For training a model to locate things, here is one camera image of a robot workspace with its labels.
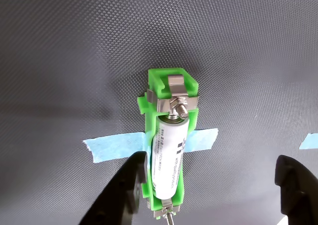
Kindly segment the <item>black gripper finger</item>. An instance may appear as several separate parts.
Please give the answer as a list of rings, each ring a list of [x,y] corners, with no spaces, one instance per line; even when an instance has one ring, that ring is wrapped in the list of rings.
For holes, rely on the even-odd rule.
[[[281,213],[290,225],[318,223],[318,179],[297,160],[280,155],[274,182],[280,187]]]
[[[141,185],[147,181],[147,153],[132,154],[109,181],[81,225],[131,225],[138,213]]]

